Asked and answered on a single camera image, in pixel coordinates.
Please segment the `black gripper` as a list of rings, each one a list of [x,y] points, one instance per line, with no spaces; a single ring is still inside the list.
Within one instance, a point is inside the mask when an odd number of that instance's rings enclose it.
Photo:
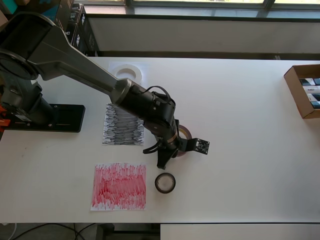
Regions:
[[[157,168],[165,170],[168,161],[178,152],[186,152],[188,139],[180,136],[160,139],[160,150],[157,151]]]

